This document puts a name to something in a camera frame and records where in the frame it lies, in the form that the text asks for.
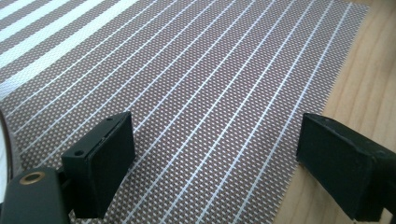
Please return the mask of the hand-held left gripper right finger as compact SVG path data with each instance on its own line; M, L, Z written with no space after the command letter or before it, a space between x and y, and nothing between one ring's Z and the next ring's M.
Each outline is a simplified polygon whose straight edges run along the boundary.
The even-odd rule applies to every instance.
M378 221L384 210L396 222L396 153L342 123L303 114L296 158L346 215Z

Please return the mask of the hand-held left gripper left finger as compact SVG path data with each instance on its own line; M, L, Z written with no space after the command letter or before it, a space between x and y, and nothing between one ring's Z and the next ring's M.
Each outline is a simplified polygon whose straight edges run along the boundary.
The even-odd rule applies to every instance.
M129 112L103 119L62 155L78 218L102 218L135 158Z

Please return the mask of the white plate with dark rim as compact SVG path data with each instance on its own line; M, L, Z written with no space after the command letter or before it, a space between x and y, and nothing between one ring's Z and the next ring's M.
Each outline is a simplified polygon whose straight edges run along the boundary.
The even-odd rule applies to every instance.
M7 118L0 109L0 203L6 196L7 184L22 172L21 156Z

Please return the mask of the striped woven placemat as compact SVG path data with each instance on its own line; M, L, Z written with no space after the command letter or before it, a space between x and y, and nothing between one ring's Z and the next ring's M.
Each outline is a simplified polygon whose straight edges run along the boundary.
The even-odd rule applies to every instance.
M24 168L130 112L135 157L101 219L271 224L302 115L367 14L347 0L0 0L0 108Z

